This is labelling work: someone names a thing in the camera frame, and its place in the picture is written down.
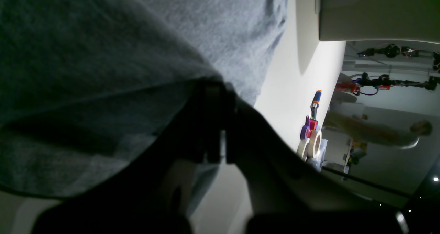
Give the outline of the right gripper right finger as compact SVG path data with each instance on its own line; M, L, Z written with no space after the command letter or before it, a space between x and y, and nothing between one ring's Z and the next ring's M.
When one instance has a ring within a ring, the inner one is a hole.
M247 234L408 234L398 210L382 209L321 175L283 142L233 87L225 90L226 160L247 182Z

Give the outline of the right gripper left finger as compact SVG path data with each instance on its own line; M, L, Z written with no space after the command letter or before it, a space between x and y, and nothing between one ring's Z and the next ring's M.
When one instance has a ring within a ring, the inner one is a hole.
M134 162L39 215L33 234L191 234L186 218L198 164L221 161L222 84L197 85Z

